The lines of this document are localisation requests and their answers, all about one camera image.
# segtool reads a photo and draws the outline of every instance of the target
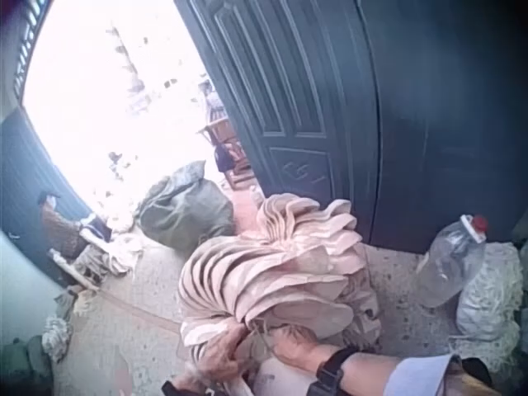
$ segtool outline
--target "clear plastic jug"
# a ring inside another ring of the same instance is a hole
[[[417,301],[436,308],[462,291],[483,265],[488,221],[463,214],[442,229],[417,269]]]

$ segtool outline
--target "green sack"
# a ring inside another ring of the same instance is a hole
[[[33,370],[32,382],[35,391],[46,391],[53,388],[53,371],[51,360],[42,349],[42,336],[34,336],[27,343],[27,355]]]
[[[32,372],[26,344],[15,338],[2,348],[2,385],[21,386],[31,382]]]

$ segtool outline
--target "wooden chair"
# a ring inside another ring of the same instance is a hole
[[[246,154],[238,140],[229,118],[224,117],[209,123],[199,131],[213,147],[222,144],[229,152],[234,162],[234,168],[224,172],[225,179],[233,190],[238,189],[238,183],[255,177]]]

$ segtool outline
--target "door panel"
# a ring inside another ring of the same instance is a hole
[[[59,194],[57,210],[68,219],[84,218],[90,210],[51,162],[22,109],[14,110],[0,129],[2,231],[49,278],[61,285],[71,283],[46,255],[48,248],[37,198],[43,190]]]
[[[377,101],[354,2],[176,0],[265,194],[351,199],[368,239]]]
[[[383,149],[373,244],[423,252],[463,213],[510,239],[528,205],[528,42],[509,3],[361,3]]]

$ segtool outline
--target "white sleeve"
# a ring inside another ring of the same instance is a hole
[[[436,396],[453,357],[453,355],[411,357],[401,361],[390,375],[383,395]]]

